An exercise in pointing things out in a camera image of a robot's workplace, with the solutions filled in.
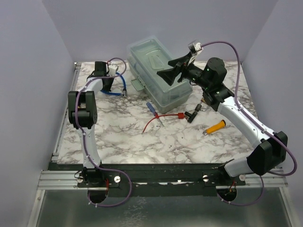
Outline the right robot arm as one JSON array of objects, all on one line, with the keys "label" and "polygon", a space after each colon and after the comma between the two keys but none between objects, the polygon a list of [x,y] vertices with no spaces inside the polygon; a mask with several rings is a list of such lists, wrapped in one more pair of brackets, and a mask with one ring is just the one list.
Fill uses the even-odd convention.
[{"label": "right robot arm", "polygon": [[203,70],[191,63],[188,56],[171,60],[168,65],[170,69],[160,70],[157,75],[170,86],[175,79],[179,82],[188,79],[199,85],[206,104],[236,126],[254,149],[249,156],[224,165],[224,170],[218,173],[221,184],[229,185],[236,176],[244,174],[262,176],[284,162],[287,135],[263,125],[237,101],[235,94],[223,84],[227,69],[222,59],[210,58]]}]

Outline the red cable lock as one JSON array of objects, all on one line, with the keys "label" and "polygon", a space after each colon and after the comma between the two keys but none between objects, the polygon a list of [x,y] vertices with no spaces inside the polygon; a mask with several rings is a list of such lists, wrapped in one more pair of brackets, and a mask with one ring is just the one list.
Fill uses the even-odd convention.
[{"label": "red cable lock", "polygon": [[145,125],[145,127],[144,127],[144,129],[143,129],[143,131],[142,131],[142,134],[146,131],[148,125],[149,125],[152,121],[154,121],[155,119],[160,120],[161,117],[170,117],[170,116],[178,117],[178,119],[184,119],[184,118],[185,118],[185,114],[184,114],[184,113],[162,114],[162,115],[159,115],[158,117],[153,117],[151,120],[149,120],[149,121],[146,123],[146,125]]}]

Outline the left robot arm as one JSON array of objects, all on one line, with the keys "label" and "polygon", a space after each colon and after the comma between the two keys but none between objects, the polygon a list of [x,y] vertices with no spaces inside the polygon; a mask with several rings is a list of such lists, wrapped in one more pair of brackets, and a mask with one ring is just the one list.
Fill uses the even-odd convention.
[{"label": "left robot arm", "polygon": [[97,151],[95,124],[98,120],[96,94],[114,80],[118,67],[103,61],[95,62],[95,70],[78,91],[68,93],[69,122],[76,129],[83,153],[83,169],[78,180],[88,187],[106,187],[109,181],[100,169],[101,158]]}]

